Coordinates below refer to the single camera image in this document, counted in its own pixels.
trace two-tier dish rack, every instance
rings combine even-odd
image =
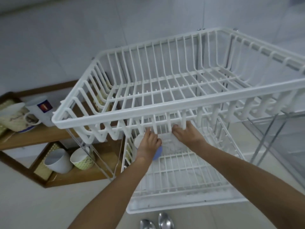
[[[244,159],[227,124],[294,111],[305,93],[304,70],[304,57],[241,32],[199,30],[102,51],[52,121],[73,128],[84,144],[123,132],[122,172],[135,157],[134,138],[146,127],[158,133],[162,156],[135,190],[129,213],[245,201],[179,144],[171,127],[191,120],[210,144]]]

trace person's left arm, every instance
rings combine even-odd
[[[158,135],[147,129],[135,161],[78,214],[69,229],[115,229],[161,144]]]

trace hand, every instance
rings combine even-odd
[[[173,125],[172,133],[176,136],[176,138],[189,147],[193,152],[197,152],[199,149],[204,149],[209,145],[202,134],[194,127],[194,125],[190,122],[186,122],[186,129],[183,130],[178,125]]]
[[[150,131],[150,128],[146,129],[144,137],[139,145],[137,150],[137,156],[135,160],[141,159],[144,160],[148,166],[153,161],[153,157],[157,149],[162,145],[162,140],[158,138],[157,134]]]

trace mug handle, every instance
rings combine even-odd
[[[32,114],[32,113],[31,113],[31,112],[27,112],[27,113],[25,113],[25,115],[23,116],[23,119],[24,119],[29,125],[38,125],[38,124],[41,123],[41,120],[38,120],[37,123],[28,122],[28,121],[27,121],[27,116],[28,116],[29,114]]]

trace shelf board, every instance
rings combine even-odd
[[[75,136],[78,136],[74,130],[71,131]],[[71,137],[65,129],[59,129],[56,126],[47,127],[44,124],[39,124],[32,130],[24,133],[7,131],[0,138],[0,150],[54,142],[68,138]]]
[[[118,162],[118,156],[116,155],[115,151],[110,150],[109,143],[98,143],[94,144],[94,147],[98,151],[100,157],[103,159],[103,161],[109,166],[109,168],[114,172],[114,169],[116,167],[116,164]],[[68,150],[68,153],[71,154],[75,149]],[[105,165],[103,162],[97,157],[95,154],[95,160],[97,164],[103,169],[106,170]],[[116,176],[120,174],[121,172],[121,166],[122,163],[119,161],[119,164],[116,168]],[[112,177],[111,173],[109,171],[106,172],[110,177]],[[90,169],[87,170],[80,170],[77,167],[73,167],[73,169],[66,174],[59,174],[53,172],[48,179],[45,187],[55,187],[55,186],[62,186],[62,185],[70,185],[75,183],[81,183],[81,182],[89,182],[89,181],[96,181],[101,179],[107,179],[106,176],[99,170],[99,168],[94,165]]]

